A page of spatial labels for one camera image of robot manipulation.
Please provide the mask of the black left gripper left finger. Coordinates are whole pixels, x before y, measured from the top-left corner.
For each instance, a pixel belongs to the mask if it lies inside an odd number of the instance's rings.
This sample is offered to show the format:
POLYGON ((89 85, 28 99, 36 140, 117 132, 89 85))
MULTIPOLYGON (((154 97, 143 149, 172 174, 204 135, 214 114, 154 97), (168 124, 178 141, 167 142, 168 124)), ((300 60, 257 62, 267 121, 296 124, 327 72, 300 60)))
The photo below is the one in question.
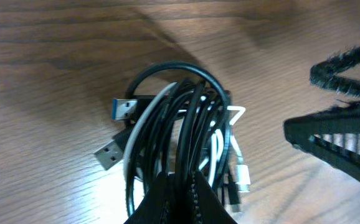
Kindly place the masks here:
POLYGON ((174 174, 160 173, 125 224, 175 224, 174 174))

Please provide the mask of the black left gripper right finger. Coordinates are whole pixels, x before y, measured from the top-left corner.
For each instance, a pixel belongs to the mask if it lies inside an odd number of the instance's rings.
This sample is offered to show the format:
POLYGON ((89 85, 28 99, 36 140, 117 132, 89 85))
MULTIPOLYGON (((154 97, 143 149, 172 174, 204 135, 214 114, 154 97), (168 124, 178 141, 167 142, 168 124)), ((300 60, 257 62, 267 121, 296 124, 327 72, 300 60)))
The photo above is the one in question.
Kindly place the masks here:
POLYGON ((236 224, 219 202, 209 183, 199 171, 191 174, 192 212, 194 223, 236 224))

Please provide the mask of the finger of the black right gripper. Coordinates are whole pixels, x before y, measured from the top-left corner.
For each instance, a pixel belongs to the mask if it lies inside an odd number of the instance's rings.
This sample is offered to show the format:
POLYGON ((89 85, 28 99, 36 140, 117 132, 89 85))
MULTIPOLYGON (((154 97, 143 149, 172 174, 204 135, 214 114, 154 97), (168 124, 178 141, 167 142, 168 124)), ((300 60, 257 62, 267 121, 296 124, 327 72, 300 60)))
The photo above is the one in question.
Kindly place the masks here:
POLYGON ((360 104, 288 119, 285 139, 360 182, 360 104))
POLYGON ((310 83, 324 90, 360 97, 360 80, 340 74, 360 65, 360 46, 334 55, 310 68, 310 83))

